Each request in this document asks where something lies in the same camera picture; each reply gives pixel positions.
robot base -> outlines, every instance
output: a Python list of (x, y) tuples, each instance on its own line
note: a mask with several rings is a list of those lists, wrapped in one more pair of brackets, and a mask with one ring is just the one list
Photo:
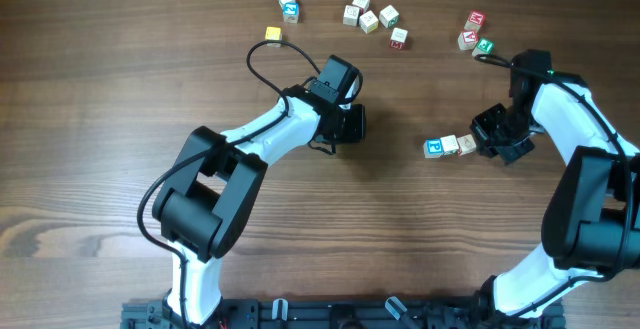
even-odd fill
[[(560, 301), (535, 319), (494, 316), (491, 321), (470, 318), (475, 297), (411, 300), (403, 304), (418, 328), (423, 329), (564, 329)], [(384, 301), (259, 302), (223, 300), (216, 314), (201, 329), (407, 329), (385, 309)], [(166, 302), (124, 304), (120, 329), (182, 329), (180, 317)]]

wood grain surface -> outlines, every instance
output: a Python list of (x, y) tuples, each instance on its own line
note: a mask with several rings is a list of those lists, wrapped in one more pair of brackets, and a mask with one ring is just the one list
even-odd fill
[[(113, 328), (121, 303), (169, 289), (170, 258), (139, 235), (136, 205), (193, 129), (234, 128), (273, 105), (245, 66), (267, 26), (318, 64), (336, 54), (363, 72), (369, 133), (269, 169), (225, 258), (228, 298), (465, 295), (535, 247), (564, 170), (548, 137), (510, 166), (422, 154), (425, 139), (466, 134), (509, 102), (509, 73), (458, 50), (472, 9), (496, 53), (550, 50), (640, 143), (640, 0), (372, 0), (400, 12), (404, 51), (382, 26), (343, 25), (351, 0), (298, 1), (295, 25), (277, 0), (0, 0), (1, 328)], [(281, 87), (313, 74), (287, 48), (254, 60)], [(575, 290), (569, 327), (638, 327), (638, 285), (627, 272)]]

black mounting base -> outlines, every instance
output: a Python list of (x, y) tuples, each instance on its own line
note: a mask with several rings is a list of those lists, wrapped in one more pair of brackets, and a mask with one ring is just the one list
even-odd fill
[[(540, 318), (511, 318), (491, 322), (469, 318), (473, 297), (446, 300), (407, 300), (407, 315), (421, 329), (564, 329), (560, 301), (547, 307)], [(384, 301), (259, 302), (223, 300), (201, 329), (407, 329), (385, 309)], [(165, 302), (124, 304), (120, 329), (183, 329), (180, 318)]]

yellow cube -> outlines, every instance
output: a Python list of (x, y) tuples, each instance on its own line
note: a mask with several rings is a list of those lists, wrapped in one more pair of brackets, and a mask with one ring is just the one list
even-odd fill
[[(267, 34), (264, 36), (265, 40), (282, 40), (282, 29), (276, 27), (267, 27)], [(269, 43), (267, 46), (279, 48), (280, 43)]]

wooden table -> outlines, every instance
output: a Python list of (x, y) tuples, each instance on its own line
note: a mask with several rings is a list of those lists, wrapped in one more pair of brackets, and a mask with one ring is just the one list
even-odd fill
[[(362, 70), (369, 132), (269, 169), (225, 258), (228, 298), (466, 295), (535, 247), (564, 170), (548, 137), (510, 166), (422, 153), (509, 103), (509, 73), (458, 50), (472, 9), (496, 53), (550, 50), (640, 142), (640, 0), (372, 0), (400, 12), (404, 51), (388, 29), (343, 25), (350, 1), (299, 0), (300, 23), (285, 25), (277, 0), (0, 0), (0, 327), (113, 328), (121, 303), (169, 289), (171, 260), (140, 236), (136, 205), (193, 129), (274, 104), (245, 66), (267, 26), (318, 64), (336, 54)], [(287, 48), (254, 60), (281, 87), (313, 74)], [(569, 327), (637, 327), (638, 285), (626, 272), (577, 289)]]

